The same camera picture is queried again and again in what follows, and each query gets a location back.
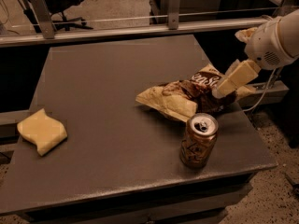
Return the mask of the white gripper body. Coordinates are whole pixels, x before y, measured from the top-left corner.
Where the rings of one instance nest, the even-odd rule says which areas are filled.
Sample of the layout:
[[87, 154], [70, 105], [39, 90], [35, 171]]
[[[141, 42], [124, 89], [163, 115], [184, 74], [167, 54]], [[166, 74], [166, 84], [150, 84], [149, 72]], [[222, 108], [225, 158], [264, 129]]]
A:
[[296, 60], [296, 17], [276, 17], [261, 25], [245, 46], [245, 53], [263, 70], [274, 70]]

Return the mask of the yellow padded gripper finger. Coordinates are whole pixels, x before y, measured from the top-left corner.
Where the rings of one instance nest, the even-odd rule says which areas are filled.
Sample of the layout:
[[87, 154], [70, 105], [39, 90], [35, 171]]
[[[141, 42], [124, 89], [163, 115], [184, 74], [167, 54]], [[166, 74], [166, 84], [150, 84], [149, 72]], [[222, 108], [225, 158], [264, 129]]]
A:
[[244, 30], [239, 30], [235, 33], [235, 37], [244, 43], [248, 43], [250, 41], [251, 36], [255, 33], [257, 27], [251, 27]]
[[253, 60], [235, 60], [212, 89], [212, 95], [221, 99], [255, 79], [260, 71], [261, 67]]

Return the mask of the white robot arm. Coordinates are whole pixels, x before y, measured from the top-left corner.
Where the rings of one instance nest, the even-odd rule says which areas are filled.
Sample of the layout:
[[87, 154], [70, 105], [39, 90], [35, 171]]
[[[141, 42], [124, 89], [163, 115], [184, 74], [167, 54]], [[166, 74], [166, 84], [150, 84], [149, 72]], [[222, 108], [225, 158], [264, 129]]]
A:
[[245, 61], [235, 61], [212, 89], [221, 99], [255, 79], [261, 70], [275, 70], [299, 58], [299, 10], [235, 33], [244, 42]]

